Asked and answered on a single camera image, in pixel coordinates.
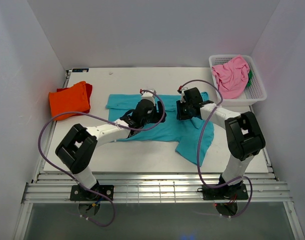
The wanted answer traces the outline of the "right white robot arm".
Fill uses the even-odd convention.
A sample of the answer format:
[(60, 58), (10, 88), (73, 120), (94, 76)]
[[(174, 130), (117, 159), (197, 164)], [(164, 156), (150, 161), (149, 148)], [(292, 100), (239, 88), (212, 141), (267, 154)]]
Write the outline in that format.
[(202, 192), (213, 199), (229, 199), (242, 189), (244, 174), (253, 158), (266, 142), (255, 115), (225, 109), (211, 100), (203, 100), (198, 88), (179, 87), (180, 100), (176, 102), (177, 119), (198, 118), (225, 130), (230, 157), (217, 185), (202, 186)]

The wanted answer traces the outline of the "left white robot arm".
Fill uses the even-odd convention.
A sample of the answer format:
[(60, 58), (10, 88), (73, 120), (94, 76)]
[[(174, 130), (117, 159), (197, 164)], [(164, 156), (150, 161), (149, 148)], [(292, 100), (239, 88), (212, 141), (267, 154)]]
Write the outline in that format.
[(75, 124), (64, 136), (55, 150), (61, 162), (70, 170), (78, 183), (81, 194), (93, 200), (99, 193), (99, 182), (89, 164), (97, 147), (116, 140), (126, 140), (139, 134), (148, 124), (163, 123), (166, 120), (164, 105), (141, 99), (136, 108), (128, 110), (112, 124), (84, 127)]

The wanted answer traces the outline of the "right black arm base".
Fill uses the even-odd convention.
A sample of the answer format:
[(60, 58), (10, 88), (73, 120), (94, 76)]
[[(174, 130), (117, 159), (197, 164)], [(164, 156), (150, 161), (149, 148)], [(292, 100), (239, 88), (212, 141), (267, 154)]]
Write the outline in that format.
[(207, 188), (206, 186), (199, 187), (198, 193), (202, 193), (203, 200), (248, 200), (249, 195), (246, 185), (231, 185), (221, 188)]

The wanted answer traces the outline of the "turquoise t shirt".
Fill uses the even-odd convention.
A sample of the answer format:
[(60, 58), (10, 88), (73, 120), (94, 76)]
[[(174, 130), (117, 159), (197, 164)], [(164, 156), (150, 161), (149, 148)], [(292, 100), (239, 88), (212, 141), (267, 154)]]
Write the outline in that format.
[[(175, 151), (189, 162), (197, 164), (198, 142), (205, 121), (197, 117), (183, 121), (177, 120), (176, 101), (179, 101), (181, 97), (161, 94), (160, 98), (165, 106), (165, 122), (123, 141), (178, 142)], [(134, 109), (140, 100), (139, 94), (110, 94), (105, 106), (109, 110), (108, 120), (113, 122), (119, 119), (126, 111)]]

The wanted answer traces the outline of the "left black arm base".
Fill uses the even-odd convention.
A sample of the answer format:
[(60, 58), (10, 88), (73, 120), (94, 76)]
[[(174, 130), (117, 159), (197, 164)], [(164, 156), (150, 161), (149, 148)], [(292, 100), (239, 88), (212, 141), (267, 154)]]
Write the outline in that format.
[[(98, 192), (106, 197), (108, 197), (110, 200), (113, 200), (114, 198), (114, 186), (113, 185), (100, 185), (96, 184), (91, 188), (92, 191)], [(89, 192), (88, 190), (85, 190), (83, 187), (79, 185), (73, 185), (71, 187), (70, 191), (70, 201), (98, 201), (98, 200), (104, 200), (105, 198), (102, 196), (99, 196), (95, 193)]]

